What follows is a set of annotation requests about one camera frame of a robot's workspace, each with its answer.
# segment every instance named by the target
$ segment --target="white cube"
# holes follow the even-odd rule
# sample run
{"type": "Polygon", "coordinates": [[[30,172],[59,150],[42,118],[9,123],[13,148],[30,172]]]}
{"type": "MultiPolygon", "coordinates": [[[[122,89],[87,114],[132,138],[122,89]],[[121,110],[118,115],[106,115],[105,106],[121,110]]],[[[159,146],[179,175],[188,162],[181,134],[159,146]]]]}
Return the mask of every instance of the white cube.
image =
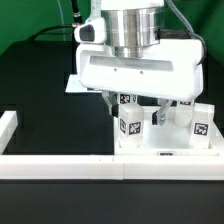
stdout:
{"type": "Polygon", "coordinates": [[[144,109],[136,103],[119,105],[118,140],[122,148],[138,148],[143,142],[144,109]]]}

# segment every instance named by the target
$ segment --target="black cable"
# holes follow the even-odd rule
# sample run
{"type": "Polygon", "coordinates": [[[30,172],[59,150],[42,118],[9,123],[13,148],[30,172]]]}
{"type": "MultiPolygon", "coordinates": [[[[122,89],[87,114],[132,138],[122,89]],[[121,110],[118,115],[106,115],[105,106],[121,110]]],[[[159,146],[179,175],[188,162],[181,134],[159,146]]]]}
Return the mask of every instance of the black cable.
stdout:
{"type": "Polygon", "coordinates": [[[82,16],[79,12],[79,7],[76,0],[71,0],[72,3],[72,10],[73,10],[73,20],[74,23],[82,23],[82,16]]]}
{"type": "Polygon", "coordinates": [[[46,33],[47,31],[57,30],[57,29],[64,29],[64,28],[72,28],[72,25],[71,24],[65,24],[65,25],[58,25],[58,26],[47,27],[45,29],[40,30],[36,34],[30,36],[27,40],[28,41],[34,41],[39,35],[42,35],[43,33],[46,33]]]}

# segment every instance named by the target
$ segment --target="black tabletop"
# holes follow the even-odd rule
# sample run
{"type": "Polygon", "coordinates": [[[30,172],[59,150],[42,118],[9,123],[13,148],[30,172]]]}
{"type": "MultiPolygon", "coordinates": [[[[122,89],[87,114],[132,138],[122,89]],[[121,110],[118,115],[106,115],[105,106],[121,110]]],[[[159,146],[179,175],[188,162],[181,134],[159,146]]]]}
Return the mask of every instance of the black tabletop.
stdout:
{"type": "Polygon", "coordinates": [[[65,94],[70,42],[17,42],[0,57],[0,111],[19,125],[5,154],[113,154],[101,94],[65,94]]]}

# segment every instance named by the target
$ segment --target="green backdrop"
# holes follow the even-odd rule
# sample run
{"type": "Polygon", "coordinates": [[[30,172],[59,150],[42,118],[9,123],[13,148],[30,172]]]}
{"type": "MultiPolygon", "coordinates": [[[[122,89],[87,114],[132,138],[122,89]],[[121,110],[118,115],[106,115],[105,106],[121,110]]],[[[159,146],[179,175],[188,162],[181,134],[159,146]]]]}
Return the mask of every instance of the green backdrop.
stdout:
{"type": "MultiPolygon", "coordinates": [[[[60,1],[65,23],[72,23],[70,0],[60,1]]],[[[78,0],[78,3],[83,17],[87,18],[90,0],[78,0]]],[[[224,1],[185,0],[175,3],[195,32],[205,39],[209,53],[224,65],[224,1]]],[[[58,24],[61,24],[61,18],[57,0],[0,0],[0,54],[11,43],[25,40],[40,29],[58,24]]],[[[165,26],[173,29],[184,28],[167,6],[165,26]]],[[[44,36],[39,39],[52,40],[52,37],[44,36]]]]}

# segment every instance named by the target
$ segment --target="silver flange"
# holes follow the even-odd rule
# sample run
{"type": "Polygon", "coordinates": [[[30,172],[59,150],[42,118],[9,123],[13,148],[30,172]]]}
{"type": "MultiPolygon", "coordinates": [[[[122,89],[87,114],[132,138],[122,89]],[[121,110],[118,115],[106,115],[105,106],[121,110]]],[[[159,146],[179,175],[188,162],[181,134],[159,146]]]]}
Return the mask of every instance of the silver flange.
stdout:
{"type": "Polygon", "coordinates": [[[157,31],[163,27],[163,7],[102,11],[107,41],[119,57],[143,56],[143,47],[159,43],[157,31]]]}

